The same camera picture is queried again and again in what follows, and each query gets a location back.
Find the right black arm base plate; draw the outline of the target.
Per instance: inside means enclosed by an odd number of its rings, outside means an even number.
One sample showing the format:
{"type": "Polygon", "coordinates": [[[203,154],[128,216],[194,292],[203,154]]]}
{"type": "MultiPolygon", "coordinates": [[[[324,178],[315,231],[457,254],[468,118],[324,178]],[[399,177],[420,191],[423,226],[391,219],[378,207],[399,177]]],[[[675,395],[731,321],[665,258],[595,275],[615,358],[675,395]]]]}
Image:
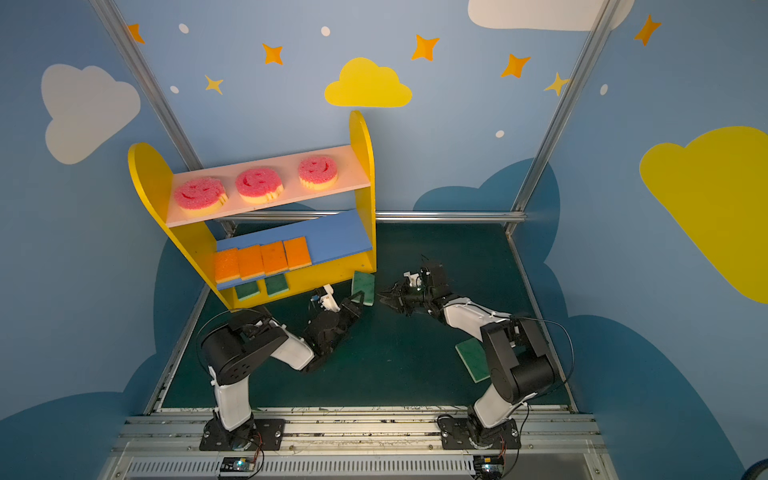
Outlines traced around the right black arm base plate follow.
{"type": "Polygon", "coordinates": [[[435,420],[444,450],[518,449],[520,431],[514,419],[484,427],[475,416],[455,418],[442,414],[435,420]]]}

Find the pink smiley sponge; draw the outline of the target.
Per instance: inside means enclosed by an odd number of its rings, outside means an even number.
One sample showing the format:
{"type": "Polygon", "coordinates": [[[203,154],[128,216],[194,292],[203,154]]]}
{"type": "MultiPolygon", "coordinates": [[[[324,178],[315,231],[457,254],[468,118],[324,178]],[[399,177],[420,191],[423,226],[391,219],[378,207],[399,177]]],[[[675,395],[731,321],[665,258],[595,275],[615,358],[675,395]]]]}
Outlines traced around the pink smiley sponge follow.
{"type": "Polygon", "coordinates": [[[256,205],[272,202],[284,191],[279,174],[266,167],[243,171],[236,177],[235,186],[245,202],[256,205]]]}
{"type": "Polygon", "coordinates": [[[312,156],[299,163],[298,176],[304,188],[316,191],[325,190],[337,182],[338,167],[331,157],[312,156]]]}
{"type": "Polygon", "coordinates": [[[215,213],[229,200],[223,183],[213,177],[201,177],[185,182],[173,192],[173,199],[190,217],[215,213]]]}

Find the green sponge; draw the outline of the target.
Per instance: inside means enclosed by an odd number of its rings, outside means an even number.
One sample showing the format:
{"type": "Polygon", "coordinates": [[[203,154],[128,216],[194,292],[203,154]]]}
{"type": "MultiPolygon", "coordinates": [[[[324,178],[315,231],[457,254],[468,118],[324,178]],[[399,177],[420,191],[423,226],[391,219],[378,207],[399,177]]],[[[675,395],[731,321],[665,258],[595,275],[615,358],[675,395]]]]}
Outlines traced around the green sponge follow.
{"type": "Polygon", "coordinates": [[[287,279],[284,274],[277,274],[265,278],[265,287],[267,295],[274,297],[290,290],[287,279]]]}
{"type": "Polygon", "coordinates": [[[246,301],[260,294],[260,288],[257,281],[240,284],[235,287],[236,297],[239,301],[246,301]]]}
{"type": "Polygon", "coordinates": [[[375,275],[355,271],[351,283],[350,299],[354,303],[372,306],[375,301],[375,275]]]}
{"type": "Polygon", "coordinates": [[[490,377],[483,345],[479,340],[470,338],[462,341],[455,346],[455,350],[474,383],[490,377]]]}

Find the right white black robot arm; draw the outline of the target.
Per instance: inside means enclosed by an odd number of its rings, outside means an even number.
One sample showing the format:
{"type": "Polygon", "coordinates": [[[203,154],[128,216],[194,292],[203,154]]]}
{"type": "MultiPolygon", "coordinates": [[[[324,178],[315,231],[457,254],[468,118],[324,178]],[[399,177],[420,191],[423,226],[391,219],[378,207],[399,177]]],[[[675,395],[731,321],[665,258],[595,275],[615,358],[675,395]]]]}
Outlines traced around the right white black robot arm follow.
{"type": "Polygon", "coordinates": [[[534,319],[494,311],[455,293],[440,263],[426,262],[418,272],[406,273],[379,299],[406,316],[423,311],[481,342],[491,386],[470,413],[480,430],[503,425],[517,407],[559,380],[552,350],[534,319]]]}

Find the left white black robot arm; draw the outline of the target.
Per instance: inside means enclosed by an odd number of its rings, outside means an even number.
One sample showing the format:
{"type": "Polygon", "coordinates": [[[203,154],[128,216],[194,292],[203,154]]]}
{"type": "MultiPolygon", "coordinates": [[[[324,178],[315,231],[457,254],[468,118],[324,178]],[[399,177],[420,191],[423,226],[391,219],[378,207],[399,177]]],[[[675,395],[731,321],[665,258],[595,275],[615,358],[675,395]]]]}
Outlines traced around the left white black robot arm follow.
{"type": "Polygon", "coordinates": [[[331,290],[314,298],[319,312],[297,336],[264,306],[239,309],[200,341],[217,408],[215,419],[233,433],[252,419],[249,377],[267,359],[277,359],[296,371],[322,367],[350,328],[361,317],[369,296],[357,292],[338,302],[331,290]]]}

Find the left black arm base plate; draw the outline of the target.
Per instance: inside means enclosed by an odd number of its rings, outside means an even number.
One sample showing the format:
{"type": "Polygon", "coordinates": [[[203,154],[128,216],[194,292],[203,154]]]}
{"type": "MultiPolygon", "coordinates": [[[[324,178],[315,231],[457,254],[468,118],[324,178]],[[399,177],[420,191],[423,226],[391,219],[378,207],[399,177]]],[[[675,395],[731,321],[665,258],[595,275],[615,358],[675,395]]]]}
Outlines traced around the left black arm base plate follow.
{"type": "Polygon", "coordinates": [[[200,451],[277,451],[280,449],[286,421],[251,418],[232,431],[226,430],[218,417],[203,429],[200,451]]]}

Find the orange sponge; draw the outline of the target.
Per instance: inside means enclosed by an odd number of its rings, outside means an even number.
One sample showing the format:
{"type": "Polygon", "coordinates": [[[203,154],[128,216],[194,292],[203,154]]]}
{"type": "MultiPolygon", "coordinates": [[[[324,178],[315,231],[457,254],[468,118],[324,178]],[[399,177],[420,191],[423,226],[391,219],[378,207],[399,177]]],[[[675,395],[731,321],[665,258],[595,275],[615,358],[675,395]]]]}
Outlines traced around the orange sponge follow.
{"type": "Polygon", "coordinates": [[[224,284],[240,278],[239,253],[236,248],[218,251],[214,255],[214,280],[224,284]]]}
{"type": "Polygon", "coordinates": [[[289,270],[298,270],[312,265],[312,258],[305,237],[285,240],[283,248],[289,270]]]}
{"type": "Polygon", "coordinates": [[[238,269],[241,280],[251,280],[265,274],[260,245],[237,250],[238,269]]]}
{"type": "Polygon", "coordinates": [[[289,269],[282,241],[262,245],[260,252],[265,276],[280,274],[289,269]]]}

